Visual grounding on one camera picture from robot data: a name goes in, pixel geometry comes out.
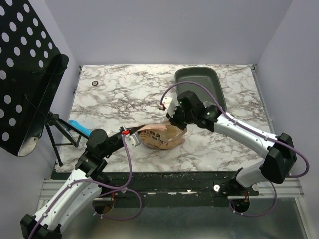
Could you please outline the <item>pink cat litter bag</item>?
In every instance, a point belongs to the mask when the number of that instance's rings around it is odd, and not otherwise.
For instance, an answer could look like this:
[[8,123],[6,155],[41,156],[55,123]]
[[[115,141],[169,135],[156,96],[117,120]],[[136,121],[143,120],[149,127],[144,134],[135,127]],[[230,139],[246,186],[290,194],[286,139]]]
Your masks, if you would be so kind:
[[179,129],[170,122],[147,124],[136,130],[141,143],[152,149],[172,150],[185,142],[187,129]]

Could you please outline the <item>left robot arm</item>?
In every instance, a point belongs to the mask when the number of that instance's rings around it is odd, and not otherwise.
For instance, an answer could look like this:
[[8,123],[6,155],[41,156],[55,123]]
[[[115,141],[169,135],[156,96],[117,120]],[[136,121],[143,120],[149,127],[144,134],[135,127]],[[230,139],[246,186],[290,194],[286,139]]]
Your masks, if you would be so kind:
[[87,148],[79,158],[75,169],[55,195],[34,215],[26,214],[20,221],[25,239],[60,239],[66,227],[94,198],[126,190],[133,170],[129,165],[127,182],[111,186],[103,169],[106,158],[117,150],[136,147],[140,144],[138,127],[126,129],[107,136],[102,129],[90,133]]

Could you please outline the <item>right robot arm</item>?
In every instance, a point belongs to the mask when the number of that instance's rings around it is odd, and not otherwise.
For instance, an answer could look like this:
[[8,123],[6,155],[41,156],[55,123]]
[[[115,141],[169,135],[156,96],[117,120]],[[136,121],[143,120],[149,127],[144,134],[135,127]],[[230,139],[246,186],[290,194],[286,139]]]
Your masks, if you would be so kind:
[[247,188],[264,181],[281,184],[296,162],[289,135],[282,133],[277,136],[251,127],[222,112],[216,105],[206,106],[193,91],[183,92],[175,100],[166,98],[163,105],[167,108],[169,121],[179,129],[184,130],[189,124],[194,124],[230,137],[262,158],[259,163],[238,169],[229,182],[221,186],[228,195],[241,195]]

